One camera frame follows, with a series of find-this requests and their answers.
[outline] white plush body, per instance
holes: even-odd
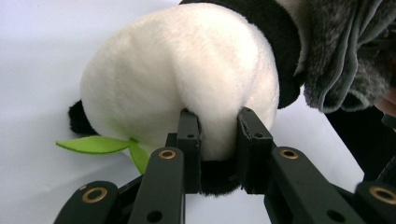
[[[188,108],[202,124],[204,161],[231,158],[242,106],[270,128],[279,95],[264,35],[212,4],[168,8],[126,26],[92,58],[80,90],[99,134],[133,138],[148,153],[164,146]]]

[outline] stuffed animal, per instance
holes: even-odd
[[[312,2],[185,0],[132,22],[87,65],[71,129],[133,139],[149,154],[187,108],[202,125],[203,192],[231,192],[239,185],[231,178],[238,111],[253,109],[269,129],[309,77],[301,72]]]

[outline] green leaf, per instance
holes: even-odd
[[[141,148],[134,139],[131,139],[129,145],[129,152],[131,153],[132,161],[139,173],[142,175],[146,172],[149,164],[149,154]]]
[[[130,141],[104,136],[90,136],[69,141],[57,141],[56,145],[80,153],[108,154],[127,148]]]

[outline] white table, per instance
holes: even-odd
[[[80,186],[119,187],[138,176],[124,154],[88,156],[55,146],[76,138],[68,107],[99,45],[137,17],[176,0],[10,1],[0,4],[0,223],[52,223]],[[334,184],[353,190],[362,171],[326,118],[300,98],[278,112],[279,146],[305,152]],[[269,223],[262,196],[187,196],[187,223]]]

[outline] gray plush fabric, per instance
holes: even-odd
[[[324,113],[370,106],[389,88],[386,60],[359,60],[359,47],[395,18],[396,0],[311,0],[313,37],[304,96]]]

